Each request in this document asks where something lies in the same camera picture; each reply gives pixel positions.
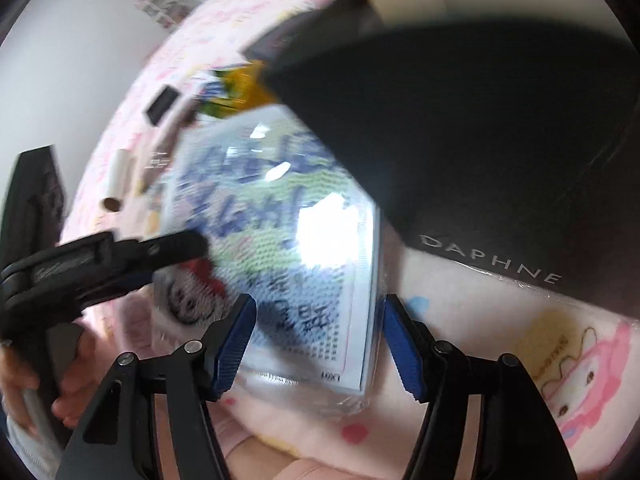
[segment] pink cartoon character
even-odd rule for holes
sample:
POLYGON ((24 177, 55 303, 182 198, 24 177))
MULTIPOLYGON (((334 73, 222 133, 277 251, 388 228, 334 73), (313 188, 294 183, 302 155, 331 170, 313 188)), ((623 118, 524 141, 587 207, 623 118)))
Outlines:
POLYGON ((560 378, 541 389, 564 442, 571 448, 585 428, 593 428, 602 410, 620 387, 629 356, 631 326, 620 323, 613 338, 598 340, 588 327, 582 333, 578 357, 560 361, 560 378))

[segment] finger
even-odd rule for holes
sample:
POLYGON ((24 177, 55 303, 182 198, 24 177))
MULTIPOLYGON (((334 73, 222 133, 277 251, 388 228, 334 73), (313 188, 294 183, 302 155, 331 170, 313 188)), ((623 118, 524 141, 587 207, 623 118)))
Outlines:
POLYGON ((17 388, 36 390, 40 383, 36 372, 13 348, 2 348, 0 351, 0 377, 3 383, 12 384, 17 388))
POLYGON ((62 424, 64 424, 70 430, 74 430, 76 428, 76 426, 78 425, 79 421, 80 421, 80 418, 77 418, 77 417, 74 417, 74 416, 66 416, 62 420, 62 424))
POLYGON ((2 386, 2 395, 7 415, 10 415, 18 426, 35 434, 35 427, 24 403, 21 389, 5 383, 2 386))
POLYGON ((78 340, 78 357, 92 358, 95 354, 95 335, 89 330, 82 332, 78 340))
POLYGON ((72 394, 94 382, 95 360, 76 358, 66 369, 60 383, 62 394, 72 394))
POLYGON ((97 389, 98 385, 91 383, 75 393, 59 397, 53 403, 51 411, 63 422, 67 417, 80 418, 97 389))

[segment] gray wall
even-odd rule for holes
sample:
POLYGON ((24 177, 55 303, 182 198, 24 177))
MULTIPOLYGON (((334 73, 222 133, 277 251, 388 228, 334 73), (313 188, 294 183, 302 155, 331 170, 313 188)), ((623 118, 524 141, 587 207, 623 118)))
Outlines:
POLYGON ((0 45, 0 205, 18 153, 55 144, 71 202, 100 134, 167 34, 135 0, 31 0, 0 45))

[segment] black clamp arm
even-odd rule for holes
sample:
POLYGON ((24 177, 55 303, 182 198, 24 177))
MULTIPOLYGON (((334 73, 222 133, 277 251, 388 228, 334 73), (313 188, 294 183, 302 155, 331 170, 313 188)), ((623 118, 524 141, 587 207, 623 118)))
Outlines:
POLYGON ((139 361, 121 354, 82 415, 57 480, 161 480, 154 396, 166 394, 182 480, 230 480, 206 401, 227 391, 256 320, 255 301, 238 297, 225 319, 171 355, 139 361))
POLYGON ((473 480, 576 480, 556 422, 520 360, 463 354, 385 298, 384 333, 402 384, 428 402, 403 480, 451 480, 465 432, 469 395, 481 395, 473 480))
POLYGON ((71 436, 51 413, 58 383, 76 354, 82 327, 72 323, 88 307, 137 290, 167 265, 206 256, 206 238, 195 231, 139 242, 116 242, 101 232, 39 251, 1 274, 0 338, 40 377, 25 400, 41 437, 62 454, 71 436))

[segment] paper roll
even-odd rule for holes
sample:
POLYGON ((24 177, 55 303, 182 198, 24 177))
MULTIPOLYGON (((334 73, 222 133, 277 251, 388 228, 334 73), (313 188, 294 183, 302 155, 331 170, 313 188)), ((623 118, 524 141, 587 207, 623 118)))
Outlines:
POLYGON ((131 165, 131 154, 129 150, 116 150, 111 157, 109 171, 107 173, 107 184, 102 206, 107 211, 117 213, 122 207, 122 200, 126 192, 127 177, 131 165))

